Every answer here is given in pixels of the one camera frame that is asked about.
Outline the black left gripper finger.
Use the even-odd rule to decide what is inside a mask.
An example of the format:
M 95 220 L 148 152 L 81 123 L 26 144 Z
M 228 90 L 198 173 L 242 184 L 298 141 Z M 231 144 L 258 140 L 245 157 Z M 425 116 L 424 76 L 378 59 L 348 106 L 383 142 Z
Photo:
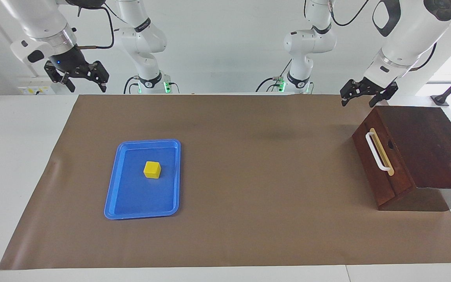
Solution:
M 351 99 L 359 98 L 361 94 L 362 82 L 356 82 L 353 79 L 348 80 L 340 89 L 341 104 L 345 107 Z
M 383 100 L 390 100 L 392 96 L 396 93 L 396 91 L 399 89 L 396 82 L 392 82 L 389 86 L 387 86 L 383 90 L 373 90 L 372 91 L 372 99 L 369 102 L 369 107 L 374 107 L 377 103 L 383 101 Z

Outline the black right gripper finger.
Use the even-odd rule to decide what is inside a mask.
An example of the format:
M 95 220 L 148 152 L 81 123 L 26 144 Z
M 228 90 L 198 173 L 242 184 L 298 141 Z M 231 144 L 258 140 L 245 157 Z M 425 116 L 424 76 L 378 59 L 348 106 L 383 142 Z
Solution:
M 87 79 L 97 84 L 102 93 L 105 93 L 107 91 L 107 83 L 109 77 L 109 73 L 100 61 L 95 61 L 91 64 L 88 64 Z
M 47 61 L 44 65 L 44 70 L 51 79 L 53 83 L 59 83 L 67 87 L 67 89 L 73 93 L 74 92 L 74 84 L 69 79 L 69 74 L 66 72 L 64 75 L 61 75 L 57 68 L 52 64 L 51 61 Z

